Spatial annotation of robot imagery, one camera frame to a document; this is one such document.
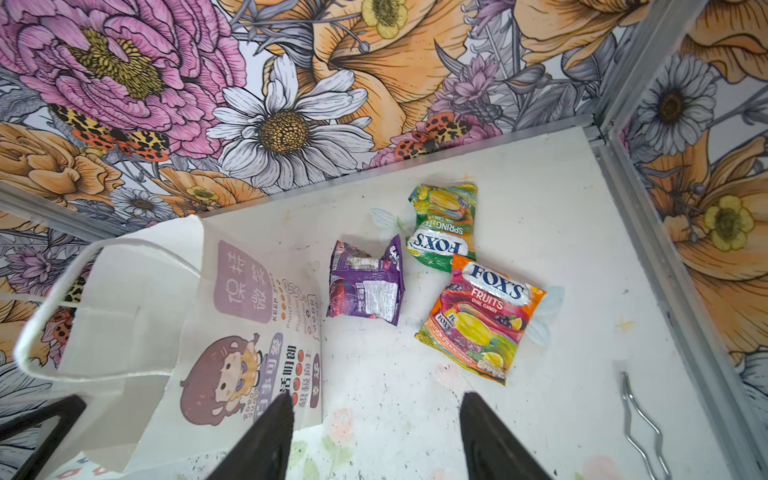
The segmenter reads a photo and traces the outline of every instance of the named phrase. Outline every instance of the white floor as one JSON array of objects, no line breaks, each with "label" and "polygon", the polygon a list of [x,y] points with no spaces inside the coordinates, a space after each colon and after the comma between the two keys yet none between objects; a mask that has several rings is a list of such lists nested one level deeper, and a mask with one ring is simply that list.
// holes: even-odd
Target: white floor
[{"label": "white floor", "polygon": [[[208,221],[251,239],[256,258],[275,271],[284,270],[273,264],[271,253],[291,251],[296,268],[285,276],[305,292],[320,292],[325,308],[336,239],[378,256],[386,242],[371,209],[404,217],[412,210],[407,199],[416,185],[467,180],[479,188],[478,261],[562,297],[559,313],[548,320],[551,343],[541,347],[524,338],[506,386],[461,370],[413,338],[449,275],[406,254],[399,326],[356,317],[325,319],[324,423],[294,435],[294,442],[306,443],[305,454],[288,478],[466,478],[458,406],[467,390],[485,399],[552,478],[571,480],[575,473],[587,480],[648,478],[623,435],[618,362],[664,434],[673,477],[730,478],[580,128]],[[652,452],[650,428],[638,420],[635,416],[635,435]],[[214,457],[125,478],[205,478]],[[608,471],[611,463],[619,476]]]}]

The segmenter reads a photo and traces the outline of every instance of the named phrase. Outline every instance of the butterfly illustration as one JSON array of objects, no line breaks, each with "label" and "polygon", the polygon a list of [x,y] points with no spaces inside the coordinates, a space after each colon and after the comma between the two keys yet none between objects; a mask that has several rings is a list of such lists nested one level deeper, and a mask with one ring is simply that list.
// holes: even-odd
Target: butterfly illustration
[{"label": "butterfly illustration", "polygon": [[415,140],[403,140],[395,147],[395,156],[408,160],[440,149],[441,144],[463,137],[472,126],[445,111],[432,115],[426,122],[426,131],[413,131]]},{"label": "butterfly illustration", "polygon": [[92,147],[101,150],[114,150],[127,156],[138,155],[146,161],[164,162],[170,160],[168,148],[170,141],[165,134],[139,130],[123,132],[119,128],[105,127],[93,118],[61,105],[50,105],[51,111],[61,121],[72,127],[72,134]]}]

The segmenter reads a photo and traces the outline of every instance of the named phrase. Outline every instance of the floral wallpaper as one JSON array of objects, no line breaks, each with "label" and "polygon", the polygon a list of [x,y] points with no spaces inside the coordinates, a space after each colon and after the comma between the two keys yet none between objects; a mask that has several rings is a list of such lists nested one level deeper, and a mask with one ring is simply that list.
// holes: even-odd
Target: floral wallpaper
[{"label": "floral wallpaper", "polygon": [[645,0],[1,0],[0,181],[133,231],[589,112]]},{"label": "floral wallpaper", "polygon": [[[13,347],[18,334],[37,309],[35,302],[15,300],[8,294],[45,296],[64,271],[84,240],[49,229],[0,211],[0,424],[42,406],[50,383],[33,379],[13,363]],[[65,301],[80,300],[90,267],[72,285]],[[48,369],[58,368],[64,354],[75,308],[60,306],[50,318],[31,357]],[[28,401],[25,397],[36,397]],[[13,477],[37,445],[39,427],[0,442],[0,479]]]},{"label": "floral wallpaper", "polygon": [[768,11],[710,0],[621,138],[768,428]]}]

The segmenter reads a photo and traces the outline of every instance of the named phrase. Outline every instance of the fox's fruits candy bag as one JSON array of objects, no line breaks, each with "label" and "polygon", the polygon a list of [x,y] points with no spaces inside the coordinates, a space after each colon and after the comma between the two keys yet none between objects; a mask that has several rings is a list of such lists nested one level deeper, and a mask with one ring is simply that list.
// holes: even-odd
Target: fox's fruits candy bag
[{"label": "fox's fruits candy bag", "polygon": [[462,367],[505,383],[525,327],[546,292],[455,255],[453,278],[416,338]]},{"label": "fox's fruits candy bag", "polygon": [[472,232],[478,189],[473,184],[454,187],[419,185],[408,199],[416,210],[416,232],[406,249],[419,262],[451,271],[454,255],[475,259]]}]

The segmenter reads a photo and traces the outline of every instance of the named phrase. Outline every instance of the cartoon girl illustration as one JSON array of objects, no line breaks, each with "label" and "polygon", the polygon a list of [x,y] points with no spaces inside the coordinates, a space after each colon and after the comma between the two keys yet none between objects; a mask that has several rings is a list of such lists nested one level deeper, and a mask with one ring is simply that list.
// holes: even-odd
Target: cartoon girl illustration
[{"label": "cartoon girl illustration", "polygon": [[259,384],[263,356],[255,351],[259,334],[247,342],[228,336],[211,343],[181,382],[181,413],[195,425],[219,425],[225,416],[243,409],[251,389]]}]

